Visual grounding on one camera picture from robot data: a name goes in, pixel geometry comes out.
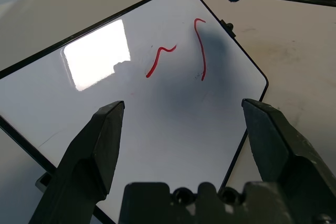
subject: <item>whiteboard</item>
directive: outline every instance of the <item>whiteboard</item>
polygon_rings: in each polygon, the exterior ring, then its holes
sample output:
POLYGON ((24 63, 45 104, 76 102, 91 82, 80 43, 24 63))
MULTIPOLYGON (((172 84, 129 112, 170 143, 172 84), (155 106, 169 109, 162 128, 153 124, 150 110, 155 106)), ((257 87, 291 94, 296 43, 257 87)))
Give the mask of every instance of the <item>whiteboard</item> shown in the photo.
POLYGON ((123 100, 119 159, 98 203, 118 222, 131 182, 219 190, 246 129, 242 99, 266 87, 201 0, 146 0, 1 78, 0 113, 57 167, 92 115, 123 100))

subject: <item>red squiggle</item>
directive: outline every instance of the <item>red squiggle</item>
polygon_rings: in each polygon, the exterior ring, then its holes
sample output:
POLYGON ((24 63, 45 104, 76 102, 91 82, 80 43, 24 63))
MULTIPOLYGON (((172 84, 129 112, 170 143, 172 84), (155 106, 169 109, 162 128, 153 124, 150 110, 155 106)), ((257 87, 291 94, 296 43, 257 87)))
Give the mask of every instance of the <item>red squiggle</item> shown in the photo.
POLYGON ((176 46, 177 46, 177 45, 175 45, 175 47, 173 47, 172 49, 166 49, 166 48, 164 48, 164 47, 159 47, 159 48, 158 48, 158 52, 156 53, 156 57, 155 57, 155 62, 154 62, 154 64, 153 64, 151 70, 150 70, 150 71, 148 72, 148 74, 146 75, 147 78, 149 78, 149 77, 152 75, 152 73, 154 72, 156 66, 158 65, 158 61, 159 61, 159 56, 160 56, 160 52, 161 52, 161 50, 164 50, 164 51, 166 51, 166 52, 172 52, 172 51, 174 51, 174 50, 176 49, 176 46))
POLYGON ((194 21, 194 28, 195 28, 195 32, 197 34, 197 37, 198 37, 198 41, 201 45, 201 50, 202 50, 202 56, 203 56, 203 75, 202 75, 202 81, 204 80, 204 77, 205 77, 205 72, 206 72, 206 63, 205 63, 205 54, 204 54, 204 48, 203 48, 203 44, 202 44, 202 41, 201 41, 201 38, 200 38, 200 35, 198 34, 198 31, 197 31, 197 28, 196 28, 196 23, 197 21, 202 21, 204 23, 206 23, 204 20, 200 19, 200 18, 196 18, 195 21, 194 21))

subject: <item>white table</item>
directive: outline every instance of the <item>white table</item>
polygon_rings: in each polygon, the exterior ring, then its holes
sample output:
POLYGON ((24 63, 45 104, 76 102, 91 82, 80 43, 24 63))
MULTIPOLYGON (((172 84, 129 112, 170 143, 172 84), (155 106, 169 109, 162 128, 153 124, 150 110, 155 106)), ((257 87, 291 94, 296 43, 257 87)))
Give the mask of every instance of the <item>white table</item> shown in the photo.
MULTIPOLYGON (((140 0, 21 0, 0 8, 0 70, 140 0)), ((336 8, 279 0, 204 0, 269 80, 279 108, 336 174, 336 8)), ((9 137, 0 139, 12 141, 9 137)), ((246 141, 228 185, 261 180, 246 141)))

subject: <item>whiteboard black frame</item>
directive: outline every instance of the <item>whiteboard black frame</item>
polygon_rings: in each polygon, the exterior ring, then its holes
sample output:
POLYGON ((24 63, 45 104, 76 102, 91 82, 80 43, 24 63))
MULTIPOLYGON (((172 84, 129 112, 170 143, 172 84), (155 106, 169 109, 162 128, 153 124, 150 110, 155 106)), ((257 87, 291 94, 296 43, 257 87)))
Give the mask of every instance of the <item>whiteboard black frame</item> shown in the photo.
MULTIPOLYGON (((97 29, 101 26, 104 26, 105 24, 113 21, 114 19, 119 18, 120 16, 140 7, 141 5, 146 4, 147 2, 152 1, 152 0, 143 0, 140 1, 114 15, 111 15, 105 19, 103 19, 102 21, 99 21, 97 23, 95 23, 92 26, 89 26, 88 28, 83 29, 82 31, 64 39, 61 40, 60 42, 0 71, 0 80, 12 73, 14 73, 15 71, 33 63, 34 61, 50 54, 51 52, 71 43, 72 41, 90 33, 91 31, 93 31, 94 29, 97 29)), ((230 30, 228 30, 227 27, 223 26, 223 24, 219 21, 219 19, 216 17, 216 15, 209 9, 209 7, 205 4, 205 2, 203 0, 200 0, 202 2, 202 4, 207 8, 207 10, 214 16, 214 18, 218 21, 218 23, 223 27, 223 29, 230 35, 230 30)), ((259 70, 259 72, 262 74, 262 76, 265 78, 266 80, 266 85, 265 88, 260 96, 259 101, 262 101, 262 99, 264 98, 264 95, 266 93, 266 90, 268 88, 268 79, 265 76, 265 74, 261 71, 261 69, 255 64, 255 62, 251 59, 251 57, 247 54, 247 52, 241 47, 241 45, 237 42, 237 40, 235 38, 233 38, 232 36, 230 36, 230 38, 238 45, 238 47, 244 52, 244 54, 246 55, 246 57, 253 63, 253 65, 259 70)), ((56 167, 44 156, 42 155, 42 153, 40 153, 33 145, 31 145, 28 140, 26 140, 19 132, 17 132, 1 115, 0 115, 0 128, 2 128, 7 135, 9 135, 26 153, 28 153, 28 155, 30 155, 40 166, 42 166, 49 174, 53 174, 56 170, 56 167)), ((247 130, 245 131, 243 138, 238 146, 238 149, 231 161, 231 164, 229 166, 229 169, 224 177, 224 180, 222 182, 222 185, 219 189, 219 191, 221 191, 229 177, 230 174, 236 164, 236 161, 238 159, 239 153, 242 150, 241 148, 243 148, 245 139, 247 137, 247 130)), ((99 207, 95 207, 95 210, 93 212, 93 215, 100 220, 102 223, 104 224, 115 224, 115 222, 113 220, 111 220, 99 207)))

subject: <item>red drawing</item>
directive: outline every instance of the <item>red drawing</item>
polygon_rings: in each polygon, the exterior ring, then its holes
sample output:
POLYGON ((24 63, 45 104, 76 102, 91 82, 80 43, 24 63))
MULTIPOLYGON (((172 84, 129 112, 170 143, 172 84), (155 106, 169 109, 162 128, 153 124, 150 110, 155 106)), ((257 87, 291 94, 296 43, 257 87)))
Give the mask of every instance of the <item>red drawing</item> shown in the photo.
POLYGON ((156 66, 158 65, 158 61, 159 61, 159 56, 160 56, 160 52, 161 52, 161 50, 164 50, 164 51, 166 51, 166 52, 173 52, 173 51, 176 49, 176 46, 177 46, 177 45, 175 45, 175 47, 173 47, 172 49, 166 49, 166 48, 164 48, 164 47, 159 47, 159 48, 158 48, 158 52, 156 53, 155 62, 154 62, 154 64, 153 64, 151 70, 150 70, 150 71, 148 72, 148 74, 146 75, 147 78, 149 78, 149 77, 152 75, 152 73, 154 72, 156 66))
POLYGON ((194 28, 195 28, 195 32, 197 34, 197 37, 198 37, 198 41, 201 45, 201 50, 202 50, 202 56, 203 56, 203 75, 202 75, 202 78, 201 80, 203 81, 204 80, 204 77, 205 77, 205 72, 206 72, 206 63, 205 63, 205 54, 204 54, 204 48, 203 48, 203 44, 202 44, 202 41, 201 41, 201 38, 200 38, 200 35, 198 34, 198 31, 197 31, 197 28, 196 28, 196 23, 197 21, 202 21, 204 23, 206 23, 204 20, 200 19, 200 18, 196 18, 195 21, 194 21, 194 28))
MULTIPOLYGON (((204 80, 204 77, 205 77, 205 72, 206 72, 206 63, 205 63, 205 54, 204 54, 203 44, 202 44, 200 35, 198 34, 197 27, 196 27, 196 23, 197 23, 197 21, 201 21, 201 22, 204 22, 204 23, 206 23, 206 22, 205 22, 204 20, 200 19, 200 18, 196 18, 196 19, 194 20, 194 28, 195 28, 195 32, 196 32, 196 34, 197 34, 198 41, 199 41, 199 43, 200 43, 200 45, 201 45, 202 56, 203 56, 203 75, 202 75, 202 78, 201 78, 201 80, 203 81, 203 80, 204 80)), ((164 51, 166 51, 166 52, 173 52, 173 51, 176 49, 176 46, 177 46, 177 45, 175 45, 172 49, 166 49, 166 48, 164 48, 164 47, 159 47, 159 48, 158 48, 158 51, 157 51, 157 53, 156 53, 156 57, 155 57, 154 64, 153 64, 151 70, 150 70, 150 71, 148 72, 148 74, 146 75, 147 78, 149 78, 149 77, 152 75, 152 73, 154 72, 156 66, 158 65, 158 61, 159 61, 159 56, 160 56, 160 52, 161 52, 161 50, 164 50, 164 51)))

